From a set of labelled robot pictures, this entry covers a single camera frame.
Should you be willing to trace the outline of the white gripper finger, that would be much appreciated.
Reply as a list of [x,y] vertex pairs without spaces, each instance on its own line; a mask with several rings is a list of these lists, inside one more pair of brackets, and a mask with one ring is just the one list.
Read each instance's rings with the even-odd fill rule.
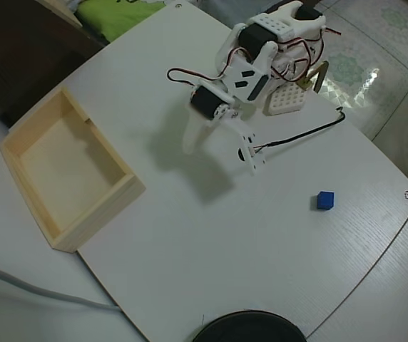
[[210,126],[207,120],[191,118],[190,122],[191,138],[190,151],[194,152],[197,147],[200,147],[205,139],[213,132],[213,127]]
[[189,112],[189,118],[183,134],[183,152],[191,154],[198,138],[205,129],[205,118],[197,112]]

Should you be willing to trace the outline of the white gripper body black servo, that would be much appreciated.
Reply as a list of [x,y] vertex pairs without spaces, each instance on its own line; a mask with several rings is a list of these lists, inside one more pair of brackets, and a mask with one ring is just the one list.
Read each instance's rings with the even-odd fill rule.
[[239,103],[222,81],[199,81],[190,97],[190,106],[209,122],[240,117]]

